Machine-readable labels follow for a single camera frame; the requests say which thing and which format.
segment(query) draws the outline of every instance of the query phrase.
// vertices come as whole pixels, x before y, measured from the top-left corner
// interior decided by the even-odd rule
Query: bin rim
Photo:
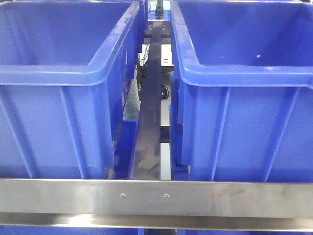
[[[15,4],[23,0],[3,2]],[[139,3],[132,0],[48,0],[63,3],[131,3],[109,35],[102,42],[90,62],[81,66],[65,65],[0,65],[0,85],[14,86],[94,86],[104,82],[114,64],[123,42],[139,11]],[[38,0],[25,1],[37,3]]]
[[[171,1],[171,18],[179,71],[184,83],[199,87],[309,87],[313,89],[313,67],[310,66],[200,64],[178,3],[186,1],[199,2],[199,0]],[[201,2],[305,4],[298,0],[202,0]]]

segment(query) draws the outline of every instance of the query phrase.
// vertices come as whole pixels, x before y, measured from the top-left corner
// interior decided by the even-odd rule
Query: screw
[[[124,199],[126,197],[126,193],[122,192],[119,197]]]
[[[163,195],[163,198],[164,199],[169,199],[171,196],[169,195],[169,194],[167,194],[167,193],[165,193],[164,195]]]

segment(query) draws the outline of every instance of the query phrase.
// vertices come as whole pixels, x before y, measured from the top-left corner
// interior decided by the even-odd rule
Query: blue plastic
[[[171,10],[190,180],[313,182],[313,5],[182,0]]]
[[[1,235],[144,235],[144,229],[0,226]]]
[[[136,2],[0,4],[0,177],[106,178]]]

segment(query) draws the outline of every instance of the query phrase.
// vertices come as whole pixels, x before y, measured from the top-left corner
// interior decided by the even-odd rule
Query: stainless steel bar
[[[130,178],[160,179],[161,22],[153,23]]]
[[[0,212],[313,219],[313,184],[0,179],[0,189]]]
[[[0,225],[312,232],[313,219],[0,213]]]

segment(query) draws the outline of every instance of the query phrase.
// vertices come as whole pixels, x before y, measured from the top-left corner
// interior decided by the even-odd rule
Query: metal rail
[[[313,231],[313,184],[0,179],[0,224]]]
[[[130,178],[134,180],[160,179],[161,27],[162,22],[153,23],[130,171]]]

